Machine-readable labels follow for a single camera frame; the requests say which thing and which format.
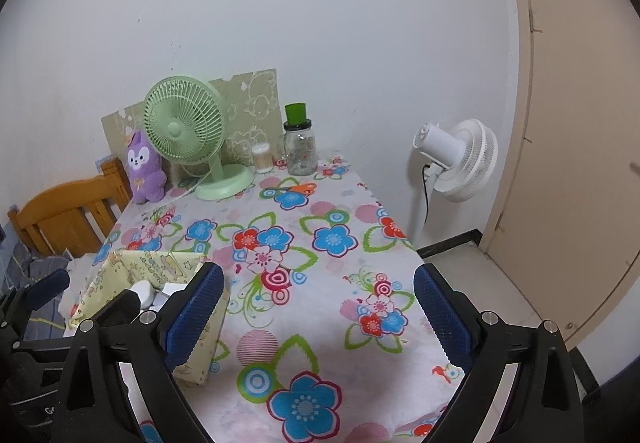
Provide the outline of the white round case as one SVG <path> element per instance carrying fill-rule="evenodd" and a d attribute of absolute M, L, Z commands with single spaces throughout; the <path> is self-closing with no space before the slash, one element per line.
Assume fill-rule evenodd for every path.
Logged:
<path fill-rule="evenodd" d="M 157 290 L 149 281 L 146 279 L 137 281 L 130 287 L 130 290 L 138 296 L 141 311 L 157 310 L 157 305 L 155 304 Z"/>

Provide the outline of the floral tablecloth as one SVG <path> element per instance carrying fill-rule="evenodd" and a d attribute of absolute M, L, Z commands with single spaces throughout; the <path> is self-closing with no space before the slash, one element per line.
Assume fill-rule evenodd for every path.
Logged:
<path fill-rule="evenodd" d="M 68 326 L 146 279 L 224 270 L 229 302 L 186 397 L 218 442 L 419 442 L 462 382 L 413 293 L 420 257 L 344 158 L 285 166 L 226 200 L 189 183 L 129 205 L 79 287 Z"/>

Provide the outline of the beige door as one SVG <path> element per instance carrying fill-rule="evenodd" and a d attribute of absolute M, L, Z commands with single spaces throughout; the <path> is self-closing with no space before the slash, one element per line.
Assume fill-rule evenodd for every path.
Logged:
<path fill-rule="evenodd" d="M 516 0 L 518 99 L 483 247 L 569 347 L 639 275 L 639 17 L 630 0 Z"/>

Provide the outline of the green desk fan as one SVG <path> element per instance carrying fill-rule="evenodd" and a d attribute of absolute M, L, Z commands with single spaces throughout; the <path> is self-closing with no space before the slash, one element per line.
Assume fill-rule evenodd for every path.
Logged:
<path fill-rule="evenodd" d="M 221 161 L 227 116 L 221 95 L 207 82 L 189 76 L 158 81 L 143 102 L 143 128 L 168 162 L 183 167 L 207 166 L 205 176 L 194 186 L 200 200 L 225 200 L 254 181 L 252 169 Z"/>

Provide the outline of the purple plush toy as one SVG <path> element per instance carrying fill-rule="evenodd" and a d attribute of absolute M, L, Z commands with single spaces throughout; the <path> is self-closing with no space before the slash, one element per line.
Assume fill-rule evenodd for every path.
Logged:
<path fill-rule="evenodd" d="M 126 172 L 136 204 L 157 203 L 165 196 L 162 157 L 141 130 L 134 130 L 127 146 Z"/>

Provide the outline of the white standing fan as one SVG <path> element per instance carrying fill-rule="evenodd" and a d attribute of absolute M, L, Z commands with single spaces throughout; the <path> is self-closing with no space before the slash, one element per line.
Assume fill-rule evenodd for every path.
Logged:
<path fill-rule="evenodd" d="M 462 120 L 449 129 L 427 122 L 414 136 L 413 148 L 428 160 L 423 171 L 426 199 L 437 193 L 451 203 L 480 192 L 498 157 L 494 131 L 478 119 Z"/>

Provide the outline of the yellow birthday storage box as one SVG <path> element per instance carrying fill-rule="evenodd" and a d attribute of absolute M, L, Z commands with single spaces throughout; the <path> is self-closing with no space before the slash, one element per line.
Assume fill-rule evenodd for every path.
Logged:
<path fill-rule="evenodd" d="M 66 329 L 73 330 L 125 289 L 137 293 L 143 311 L 158 311 L 172 293 L 186 288 L 203 263 L 204 257 L 195 252 L 116 249 L 96 263 L 85 255 L 67 267 L 70 287 L 63 293 L 58 312 Z M 229 354 L 219 340 L 229 300 L 230 284 L 224 283 L 224 291 L 189 359 L 174 371 L 179 380 L 203 385 L 215 357 Z"/>

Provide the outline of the wooden chair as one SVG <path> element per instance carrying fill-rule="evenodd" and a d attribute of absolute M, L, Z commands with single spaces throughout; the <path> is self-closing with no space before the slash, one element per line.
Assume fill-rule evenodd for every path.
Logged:
<path fill-rule="evenodd" d="M 124 210 L 130 200 L 125 168 L 112 157 L 101 164 L 98 176 L 53 186 L 24 207 L 11 208 L 8 217 L 29 249 L 40 255 L 69 251 L 80 257 L 99 251 L 116 223 L 112 208 Z"/>

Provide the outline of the cotton swab container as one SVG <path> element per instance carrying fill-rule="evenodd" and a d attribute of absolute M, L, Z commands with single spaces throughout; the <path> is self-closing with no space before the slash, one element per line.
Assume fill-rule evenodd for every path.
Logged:
<path fill-rule="evenodd" d="M 268 142 L 254 144 L 252 158 L 255 171 L 258 174 L 268 174 L 273 169 L 273 156 Z"/>

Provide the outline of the green patterned board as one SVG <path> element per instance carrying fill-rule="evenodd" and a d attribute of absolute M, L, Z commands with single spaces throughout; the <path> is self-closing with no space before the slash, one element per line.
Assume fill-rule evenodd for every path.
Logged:
<path fill-rule="evenodd" d="M 282 157 L 283 118 L 278 98 L 277 70 L 256 70 L 210 83 L 222 96 L 227 112 L 227 134 L 220 151 L 221 163 L 253 163 L 252 146 L 270 145 L 274 158 Z M 113 156 L 128 172 L 129 143 L 143 128 L 143 104 L 124 107 L 101 119 Z"/>

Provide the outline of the white rectangular box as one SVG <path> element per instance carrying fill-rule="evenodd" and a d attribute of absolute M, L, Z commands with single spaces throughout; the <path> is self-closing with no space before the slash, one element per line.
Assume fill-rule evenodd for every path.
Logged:
<path fill-rule="evenodd" d="M 186 284 L 183 283 L 165 283 L 162 289 L 160 289 L 160 293 L 169 298 L 174 293 L 180 293 L 180 291 L 184 289 L 186 289 Z"/>

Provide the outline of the glass jar with black lid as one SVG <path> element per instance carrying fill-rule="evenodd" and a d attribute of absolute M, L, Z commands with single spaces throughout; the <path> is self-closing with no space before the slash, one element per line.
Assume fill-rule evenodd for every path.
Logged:
<path fill-rule="evenodd" d="M 283 151 L 288 173 L 295 177 L 311 176 L 318 166 L 316 137 L 312 122 L 306 119 L 298 125 L 283 124 Z"/>

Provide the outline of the green cup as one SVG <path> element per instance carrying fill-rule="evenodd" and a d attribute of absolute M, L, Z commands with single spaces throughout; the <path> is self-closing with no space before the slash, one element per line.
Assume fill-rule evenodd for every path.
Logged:
<path fill-rule="evenodd" d="M 305 125 L 307 122 L 306 104 L 296 102 L 285 105 L 286 123 L 291 127 Z"/>

